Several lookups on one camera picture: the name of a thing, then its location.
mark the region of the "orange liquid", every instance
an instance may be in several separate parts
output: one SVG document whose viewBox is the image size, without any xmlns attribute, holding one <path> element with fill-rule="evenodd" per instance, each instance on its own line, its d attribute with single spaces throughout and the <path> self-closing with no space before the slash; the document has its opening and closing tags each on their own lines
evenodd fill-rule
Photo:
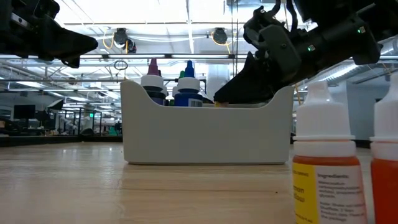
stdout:
<svg viewBox="0 0 398 224">
<path fill-rule="evenodd" d="M 307 157 L 294 156 L 293 162 L 306 165 L 318 166 L 358 166 L 359 160 L 356 156 L 351 157 Z"/>
<path fill-rule="evenodd" d="M 376 224 L 398 223 L 398 162 L 373 159 L 371 168 Z"/>
</svg>

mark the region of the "white plastic caddy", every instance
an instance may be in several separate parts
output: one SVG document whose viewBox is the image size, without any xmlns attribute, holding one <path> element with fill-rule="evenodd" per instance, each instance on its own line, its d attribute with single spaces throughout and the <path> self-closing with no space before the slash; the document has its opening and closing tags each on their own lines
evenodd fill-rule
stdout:
<svg viewBox="0 0 398 224">
<path fill-rule="evenodd" d="M 289 160 L 293 88 L 259 108 L 188 108 L 154 103 L 121 83 L 124 159 L 130 164 L 283 164 Z"/>
</svg>

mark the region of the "wooden surface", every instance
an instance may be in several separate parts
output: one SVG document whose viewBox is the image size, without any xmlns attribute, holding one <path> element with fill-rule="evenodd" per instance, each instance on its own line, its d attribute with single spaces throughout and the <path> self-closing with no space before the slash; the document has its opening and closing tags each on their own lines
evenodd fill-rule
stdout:
<svg viewBox="0 0 398 224">
<path fill-rule="evenodd" d="M 119 143 L 0 148 L 0 223 L 294 223 L 290 169 L 133 166 Z"/>
</svg>

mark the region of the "white nozzle cap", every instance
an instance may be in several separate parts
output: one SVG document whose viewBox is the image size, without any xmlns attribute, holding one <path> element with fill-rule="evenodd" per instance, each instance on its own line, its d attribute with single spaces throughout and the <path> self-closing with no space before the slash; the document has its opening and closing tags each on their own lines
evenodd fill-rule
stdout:
<svg viewBox="0 0 398 224">
<path fill-rule="evenodd" d="M 391 75 L 390 90 L 374 105 L 372 141 L 398 141 L 398 73 Z"/>
<path fill-rule="evenodd" d="M 192 90 L 200 90 L 200 81 L 196 78 L 180 78 L 178 80 L 178 89 L 192 89 Z"/>
<path fill-rule="evenodd" d="M 178 93 L 178 86 L 173 87 L 173 97 Z"/>
<path fill-rule="evenodd" d="M 330 96 L 327 81 L 308 85 L 308 96 L 297 108 L 296 140 L 354 139 L 348 109 Z"/>
<path fill-rule="evenodd" d="M 158 75 L 144 75 L 141 77 L 141 86 L 155 86 L 163 88 L 163 78 Z"/>
<path fill-rule="evenodd" d="M 166 86 L 163 86 L 162 93 L 163 93 L 165 96 L 168 96 L 168 95 L 169 95 L 169 93 L 168 93 L 168 91 L 167 91 L 167 87 L 166 87 Z"/>
</svg>

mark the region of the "purple bottle cap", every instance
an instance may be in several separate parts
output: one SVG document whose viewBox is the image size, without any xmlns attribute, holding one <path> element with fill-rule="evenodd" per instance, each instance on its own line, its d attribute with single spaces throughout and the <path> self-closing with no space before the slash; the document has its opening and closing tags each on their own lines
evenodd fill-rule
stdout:
<svg viewBox="0 0 398 224">
<path fill-rule="evenodd" d="M 157 69 L 156 58 L 150 60 L 148 74 L 147 75 L 159 75 L 159 70 Z"/>
</svg>

